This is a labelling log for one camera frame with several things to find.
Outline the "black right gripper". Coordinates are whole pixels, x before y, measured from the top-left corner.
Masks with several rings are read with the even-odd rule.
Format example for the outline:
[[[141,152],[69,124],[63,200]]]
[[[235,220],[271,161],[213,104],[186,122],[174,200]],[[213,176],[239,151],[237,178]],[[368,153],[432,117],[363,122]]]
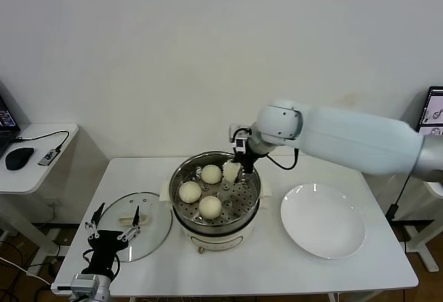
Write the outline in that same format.
[[[242,168],[242,184],[247,185],[251,181],[252,174],[248,172],[254,171],[254,164],[258,160],[258,156],[255,153],[243,153],[237,152],[235,154],[235,162],[229,159],[224,164],[225,166],[231,166],[235,163],[239,163]]]

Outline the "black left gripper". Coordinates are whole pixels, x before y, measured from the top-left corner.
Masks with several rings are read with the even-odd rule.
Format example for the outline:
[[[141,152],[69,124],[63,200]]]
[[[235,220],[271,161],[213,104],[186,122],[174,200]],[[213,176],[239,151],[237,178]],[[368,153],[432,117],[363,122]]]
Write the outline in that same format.
[[[127,229],[122,231],[98,231],[98,224],[102,216],[105,203],[103,202],[93,213],[91,219],[85,222],[89,251],[92,257],[88,267],[82,270],[83,274],[119,274],[120,259],[119,251],[127,248],[127,242],[133,241],[140,233],[140,206],[136,207],[133,218],[120,217],[118,223]]]

